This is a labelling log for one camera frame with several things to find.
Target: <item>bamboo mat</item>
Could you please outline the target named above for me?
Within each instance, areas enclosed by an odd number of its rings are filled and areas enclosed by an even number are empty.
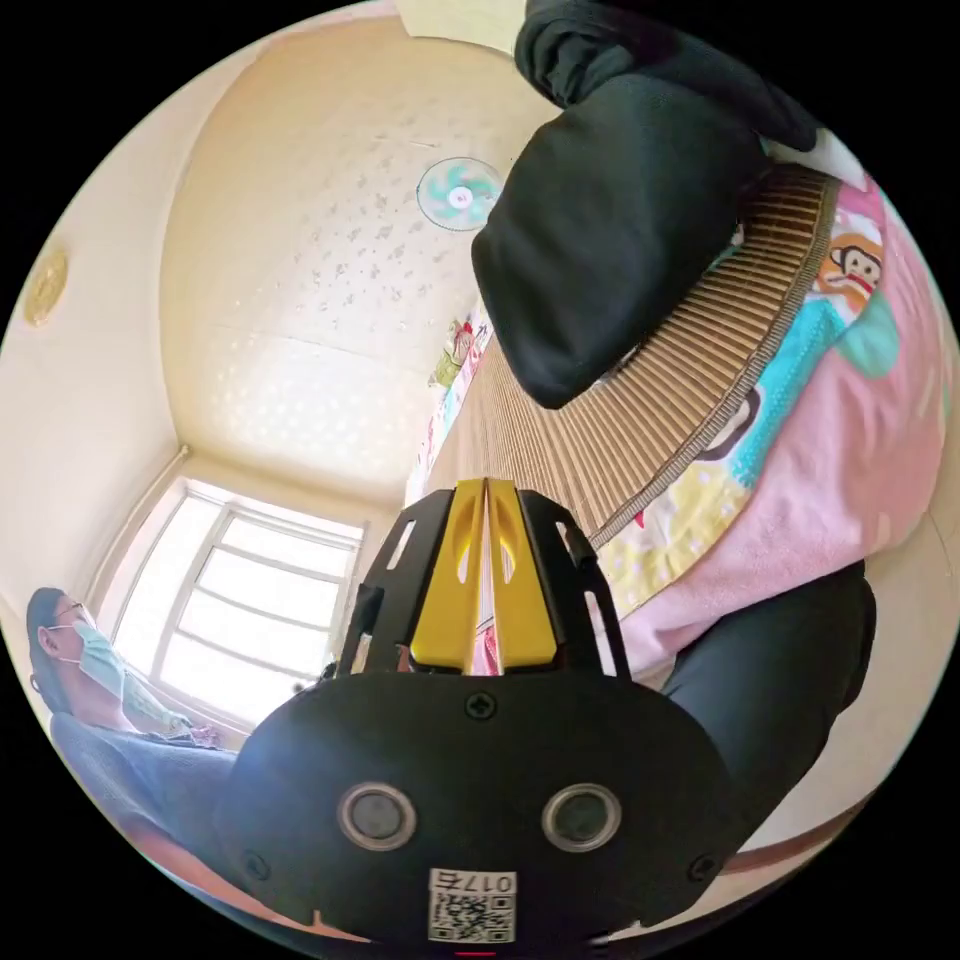
[[[428,491],[511,480],[566,506],[595,547],[665,490],[736,412],[776,353],[827,255],[836,180],[776,167],[745,239],[611,379],[545,410],[496,339],[431,470]]]

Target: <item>window pane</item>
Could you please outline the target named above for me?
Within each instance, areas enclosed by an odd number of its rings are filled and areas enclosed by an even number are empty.
[[[204,567],[201,587],[291,620],[329,627],[339,586],[214,550]]]
[[[117,653],[149,673],[177,591],[204,537],[220,514],[205,500],[187,497],[177,507],[147,560],[114,633]]]
[[[223,542],[228,547],[236,547],[269,560],[278,560],[292,567],[326,573],[333,577],[342,577],[347,572],[347,561],[352,552],[305,540],[280,530],[269,530],[246,520],[231,521]]]
[[[170,638],[160,678],[187,696],[253,724],[289,700],[294,684],[300,682],[179,634]]]
[[[330,635],[241,610],[194,591],[180,629],[235,653],[319,677],[327,665]]]

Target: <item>eyeglasses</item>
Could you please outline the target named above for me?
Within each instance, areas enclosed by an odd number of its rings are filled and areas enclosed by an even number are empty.
[[[96,627],[96,624],[93,621],[93,617],[90,615],[90,611],[82,603],[72,603],[63,613],[60,614],[60,617],[65,617],[67,614],[73,613],[74,611],[78,612],[80,615],[74,620],[71,620],[70,623],[55,623],[53,626],[47,627],[48,630],[68,630],[73,629],[73,625],[77,620],[82,620],[89,627]]]

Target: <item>label sticker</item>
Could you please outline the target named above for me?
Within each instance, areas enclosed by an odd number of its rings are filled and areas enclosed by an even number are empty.
[[[430,871],[427,939],[438,943],[513,943],[516,873]]]

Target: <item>gray pants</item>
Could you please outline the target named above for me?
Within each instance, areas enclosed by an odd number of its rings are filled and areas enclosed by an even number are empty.
[[[677,656],[661,692],[716,744],[751,832],[860,693],[876,620],[860,562],[723,617]]]

